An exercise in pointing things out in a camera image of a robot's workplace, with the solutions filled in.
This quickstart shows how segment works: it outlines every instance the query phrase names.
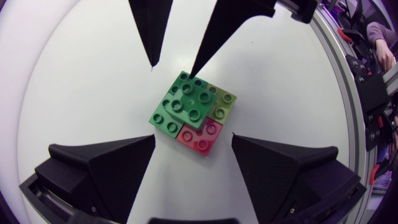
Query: person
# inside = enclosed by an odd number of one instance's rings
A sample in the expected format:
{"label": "person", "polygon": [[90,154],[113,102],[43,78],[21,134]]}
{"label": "person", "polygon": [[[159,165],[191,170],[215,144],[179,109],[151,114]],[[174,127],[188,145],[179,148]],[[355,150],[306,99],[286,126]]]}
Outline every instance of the person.
{"label": "person", "polygon": [[390,70],[396,61],[389,46],[394,43],[397,34],[378,22],[368,24],[366,33],[370,44],[376,49],[376,57],[381,69],[383,69],[383,72]]}

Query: white table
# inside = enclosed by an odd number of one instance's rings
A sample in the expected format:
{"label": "white table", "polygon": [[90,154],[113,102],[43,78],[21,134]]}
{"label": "white table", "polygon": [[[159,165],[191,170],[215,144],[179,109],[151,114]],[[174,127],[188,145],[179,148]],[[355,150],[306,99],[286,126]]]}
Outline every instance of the white table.
{"label": "white table", "polygon": [[[190,71],[215,1],[174,1],[159,64],[151,71],[127,1],[80,1],[45,46],[22,106],[20,181],[48,145],[80,145],[155,133],[156,149],[129,223],[150,217],[236,217],[256,223],[231,148],[232,132],[308,147],[337,146],[349,166],[348,124],[338,80],[311,26],[276,7],[247,21],[198,77],[238,96],[203,157],[147,121],[181,70]],[[25,203],[32,223],[42,223]]]}

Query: bolt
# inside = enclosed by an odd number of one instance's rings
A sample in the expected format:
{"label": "bolt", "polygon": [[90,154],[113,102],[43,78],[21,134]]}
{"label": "bolt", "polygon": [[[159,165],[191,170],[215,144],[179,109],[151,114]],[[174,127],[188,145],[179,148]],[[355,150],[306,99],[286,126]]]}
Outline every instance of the bolt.
{"label": "bolt", "polygon": [[371,141],[373,141],[375,137],[376,135],[374,133],[371,133]]}

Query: lego duplo brick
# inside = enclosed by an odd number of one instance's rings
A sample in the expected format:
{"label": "lego duplo brick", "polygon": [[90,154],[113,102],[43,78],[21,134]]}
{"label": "lego duplo brick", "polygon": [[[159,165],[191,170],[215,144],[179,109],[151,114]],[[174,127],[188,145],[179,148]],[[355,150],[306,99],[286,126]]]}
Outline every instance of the lego duplo brick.
{"label": "lego duplo brick", "polygon": [[167,93],[163,97],[163,100],[150,117],[149,122],[172,138],[176,138],[183,123],[171,117],[165,110],[165,107],[170,103],[172,97],[170,93]]}
{"label": "lego duplo brick", "polygon": [[181,83],[184,81],[191,82],[196,86],[200,86],[200,87],[206,89],[208,82],[203,81],[197,77],[195,77],[193,79],[188,79],[188,77],[189,77],[189,73],[182,71],[178,75],[178,77],[175,79],[173,85],[170,87],[169,93],[174,95],[177,92],[178,88],[180,87]]}
{"label": "lego duplo brick", "polygon": [[216,95],[214,107],[208,113],[208,117],[220,124],[225,124],[225,121],[235,104],[236,96],[212,84],[208,84],[206,89]]}
{"label": "lego duplo brick", "polygon": [[183,81],[165,109],[173,118],[199,129],[215,100],[216,95],[208,90]]}
{"label": "lego duplo brick", "polygon": [[184,124],[176,140],[200,154],[207,156],[223,125],[206,118],[203,126],[195,130]]}

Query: red lego brick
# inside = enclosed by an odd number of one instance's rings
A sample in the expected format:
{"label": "red lego brick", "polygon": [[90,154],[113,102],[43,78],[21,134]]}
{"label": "red lego brick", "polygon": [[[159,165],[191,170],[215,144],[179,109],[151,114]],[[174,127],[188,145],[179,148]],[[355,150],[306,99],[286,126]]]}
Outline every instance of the red lego brick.
{"label": "red lego brick", "polygon": [[195,130],[184,124],[176,140],[194,151],[207,156],[222,127],[222,124],[210,118],[205,118],[205,122],[199,130]]}

